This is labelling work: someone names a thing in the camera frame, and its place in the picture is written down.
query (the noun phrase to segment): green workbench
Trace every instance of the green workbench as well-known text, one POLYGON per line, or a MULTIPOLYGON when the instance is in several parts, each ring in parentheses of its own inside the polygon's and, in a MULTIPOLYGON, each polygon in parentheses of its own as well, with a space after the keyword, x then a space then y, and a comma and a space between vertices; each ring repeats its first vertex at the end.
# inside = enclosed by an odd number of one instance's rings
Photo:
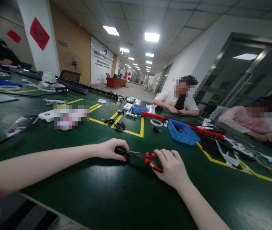
MULTIPOLYGON (((22 78, 16 74, 12 81, 21 83, 22 78)), ((27 90, 33 88, 24 86, 22 89, 27 90)), ((39 95, 45 92, 22 93, 39 95)), ((0 141, 5 138, 4 130, 19 117, 51 110, 52 107, 42 102, 44 98, 19 97, 17 101, 0 103, 0 141)), ((140 117, 120 117, 129 132, 119 133, 110 124, 101 124, 102 119, 109 119, 117 110, 122 110, 125 101, 120 103, 92 92, 87 95, 69 92, 67 97, 52 95, 50 98, 78 100, 71 105, 92 107, 92 120, 68 132, 55 130, 53 123, 41 123, 2 144, 0 161, 38 151, 101 143, 111 138, 125 139, 133 151, 177 150, 194 185, 231 229, 272 229, 272 172, 256 162, 243 160, 255 174, 227 167, 214 157, 209 158, 198 144, 188 146, 173 141, 166 127, 160 127, 161 133, 154 133, 150 121, 140 117), (98 99, 106 99, 108 104, 98 107, 98 99)), ((139 105, 146 104, 149 103, 139 102, 139 105)), ((161 115, 195 124, 200 120, 165 111, 161 115)), ((272 149, 227 129, 231 137, 246 140, 255 145, 255 150, 272 156, 272 149)), ((91 158, 20 192, 89 229, 196 229, 176 191, 134 157, 127 163, 91 158)))

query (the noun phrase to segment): red decoration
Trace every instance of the red decoration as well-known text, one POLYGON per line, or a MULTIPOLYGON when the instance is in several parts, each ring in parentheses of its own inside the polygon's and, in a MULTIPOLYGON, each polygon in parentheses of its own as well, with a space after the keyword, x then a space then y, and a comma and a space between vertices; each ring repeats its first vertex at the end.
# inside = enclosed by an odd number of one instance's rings
POLYGON ((19 43, 22 40, 22 38, 13 30, 9 30, 7 35, 11 37, 11 39, 14 40, 16 43, 19 43))
POLYGON ((47 32, 43 29, 37 18, 35 18, 33 23, 31 24, 30 35, 32 35, 38 46, 42 50, 44 50, 50 37, 47 34, 47 32))

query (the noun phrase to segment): blue plastic basket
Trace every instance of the blue plastic basket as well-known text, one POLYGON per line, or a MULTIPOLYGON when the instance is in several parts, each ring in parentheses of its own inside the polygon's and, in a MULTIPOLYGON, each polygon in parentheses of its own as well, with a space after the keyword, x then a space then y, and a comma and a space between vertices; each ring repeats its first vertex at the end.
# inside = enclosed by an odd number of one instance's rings
POLYGON ((198 138, 198 136, 185 123, 169 119, 167 127, 170 131, 172 139, 175 141, 182 142, 191 146, 195 145, 197 141, 200 141, 200 138, 198 138), (177 131, 174 126, 179 126, 182 130, 182 133, 177 131))
POLYGON ((133 113, 141 115, 142 111, 147 112, 149 110, 145 106, 133 105, 133 113))

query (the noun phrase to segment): white shirt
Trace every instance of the white shirt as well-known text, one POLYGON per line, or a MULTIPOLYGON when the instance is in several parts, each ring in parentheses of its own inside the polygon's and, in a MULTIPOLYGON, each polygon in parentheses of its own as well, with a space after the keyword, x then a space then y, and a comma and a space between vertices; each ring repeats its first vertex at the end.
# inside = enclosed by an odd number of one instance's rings
MULTIPOLYGON (((166 91, 162 91, 154 100, 160 100, 166 104, 169 104, 170 106, 175 106, 178 100, 178 97, 174 96, 173 90, 166 90, 166 91)), ((188 97, 187 95, 184 101, 184 109, 199 111, 193 97, 188 97)))

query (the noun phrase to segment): reception desk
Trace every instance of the reception desk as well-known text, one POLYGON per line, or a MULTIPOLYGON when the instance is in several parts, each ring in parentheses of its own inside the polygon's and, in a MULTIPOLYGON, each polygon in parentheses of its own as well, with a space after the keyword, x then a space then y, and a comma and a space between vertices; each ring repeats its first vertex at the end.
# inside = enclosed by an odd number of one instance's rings
POLYGON ((107 87, 120 88, 126 85, 126 79, 107 78, 107 87))

